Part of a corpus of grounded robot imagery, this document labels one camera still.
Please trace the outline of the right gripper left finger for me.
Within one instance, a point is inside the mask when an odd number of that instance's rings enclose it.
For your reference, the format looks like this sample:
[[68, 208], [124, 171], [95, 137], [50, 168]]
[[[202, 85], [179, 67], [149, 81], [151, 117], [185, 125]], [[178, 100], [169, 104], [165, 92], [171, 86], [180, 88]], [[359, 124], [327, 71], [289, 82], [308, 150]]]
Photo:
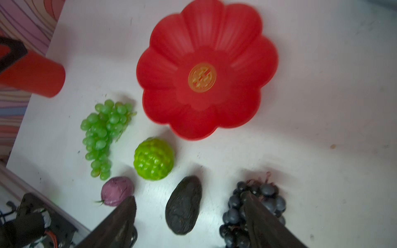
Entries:
[[128, 196], [77, 247], [132, 248], [137, 241], [135, 217], [135, 197]]

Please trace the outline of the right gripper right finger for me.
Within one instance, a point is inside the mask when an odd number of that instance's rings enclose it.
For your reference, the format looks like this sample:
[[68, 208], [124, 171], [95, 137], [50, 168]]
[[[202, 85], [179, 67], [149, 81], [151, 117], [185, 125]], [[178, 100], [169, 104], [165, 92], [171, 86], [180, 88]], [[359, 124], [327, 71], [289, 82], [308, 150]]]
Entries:
[[246, 224], [253, 248], [305, 248], [263, 204], [248, 192], [244, 204]]

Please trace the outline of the dark purple grape bunch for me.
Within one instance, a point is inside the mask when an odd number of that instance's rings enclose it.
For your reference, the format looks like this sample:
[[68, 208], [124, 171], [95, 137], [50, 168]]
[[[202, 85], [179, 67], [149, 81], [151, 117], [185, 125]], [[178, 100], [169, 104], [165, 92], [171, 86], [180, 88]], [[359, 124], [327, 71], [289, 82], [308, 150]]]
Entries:
[[244, 209], [247, 194], [253, 194], [259, 202], [273, 214], [283, 225], [286, 220], [286, 201], [279, 195], [278, 186], [269, 182], [271, 172], [266, 173], [264, 181], [250, 179], [237, 183], [232, 196], [228, 199], [228, 210], [223, 214], [223, 224], [219, 227], [220, 237], [227, 248], [250, 248], [249, 230]]

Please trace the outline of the purple round fruit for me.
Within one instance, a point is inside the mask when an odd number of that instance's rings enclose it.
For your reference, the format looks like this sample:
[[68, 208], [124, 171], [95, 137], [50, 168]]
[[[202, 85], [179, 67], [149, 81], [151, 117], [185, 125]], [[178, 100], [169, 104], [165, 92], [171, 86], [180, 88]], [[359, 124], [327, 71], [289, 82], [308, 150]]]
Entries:
[[134, 191], [134, 185], [130, 178], [125, 176], [113, 177], [108, 180], [101, 189], [101, 200], [96, 203], [117, 207]]

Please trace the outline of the dark avocado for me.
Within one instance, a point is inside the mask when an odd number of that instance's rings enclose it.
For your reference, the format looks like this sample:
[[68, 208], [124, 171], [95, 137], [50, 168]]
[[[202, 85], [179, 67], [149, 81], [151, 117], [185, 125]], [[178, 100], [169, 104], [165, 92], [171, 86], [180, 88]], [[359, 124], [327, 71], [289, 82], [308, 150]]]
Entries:
[[186, 235], [196, 224], [202, 199], [202, 184], [197, 176], [185, 177], [171, 194], [165, 219], [176, 235]]

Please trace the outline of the bright green bumpy fruit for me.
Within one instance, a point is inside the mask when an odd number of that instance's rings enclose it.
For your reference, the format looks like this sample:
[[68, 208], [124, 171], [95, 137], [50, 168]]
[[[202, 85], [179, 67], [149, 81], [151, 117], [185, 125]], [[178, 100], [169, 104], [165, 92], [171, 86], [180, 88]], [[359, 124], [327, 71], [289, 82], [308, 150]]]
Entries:
[[150, 137], [143, 141], [134, 153], [134, 168], [146, 180], [165, 178], [173, 169], [175, 152], [170, 144], [160, 138]]

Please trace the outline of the green grape bunch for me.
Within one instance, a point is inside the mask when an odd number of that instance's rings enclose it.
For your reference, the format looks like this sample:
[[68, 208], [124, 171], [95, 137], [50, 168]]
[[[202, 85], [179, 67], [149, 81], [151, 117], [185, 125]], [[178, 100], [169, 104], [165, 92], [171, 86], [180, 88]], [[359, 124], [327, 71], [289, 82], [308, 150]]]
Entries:
[[134, 106], [111, 99], [95, 105], [95, 111], [83, 119], [80, 129], [85, 132], [82, 141], [85, 159], [91, 164], [91, 176], [105, 181], [111, 177], [111, 145], [118, 141], [136, 115]]

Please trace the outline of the red flower-shaped fruit bowl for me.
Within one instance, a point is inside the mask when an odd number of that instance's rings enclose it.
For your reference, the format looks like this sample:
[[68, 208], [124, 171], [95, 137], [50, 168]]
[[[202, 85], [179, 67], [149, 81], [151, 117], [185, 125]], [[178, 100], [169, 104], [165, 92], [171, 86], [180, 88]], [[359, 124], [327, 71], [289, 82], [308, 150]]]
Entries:
[[153, 29], [136, 76], [149, 119], [187, 140], [236, 128], [258, 111], [278, 52], [246, 4], [193, 1]]

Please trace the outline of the red pen cup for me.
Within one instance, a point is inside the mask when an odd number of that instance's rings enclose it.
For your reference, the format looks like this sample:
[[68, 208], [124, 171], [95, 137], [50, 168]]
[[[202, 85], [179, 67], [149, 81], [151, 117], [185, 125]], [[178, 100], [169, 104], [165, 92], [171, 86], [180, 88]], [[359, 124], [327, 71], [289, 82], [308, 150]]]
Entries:
[[61, 64], [28, 50], [21, 41], [1, 37], [1, 85], [52, 98], [65, 78]]

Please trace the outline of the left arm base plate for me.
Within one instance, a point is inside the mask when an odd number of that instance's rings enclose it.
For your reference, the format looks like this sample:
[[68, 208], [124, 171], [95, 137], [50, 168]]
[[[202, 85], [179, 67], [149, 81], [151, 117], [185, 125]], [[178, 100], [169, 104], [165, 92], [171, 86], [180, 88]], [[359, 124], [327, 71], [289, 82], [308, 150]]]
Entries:
[[1, 200], [2, 248], [72, 248], [78, 229], [37, 195]]

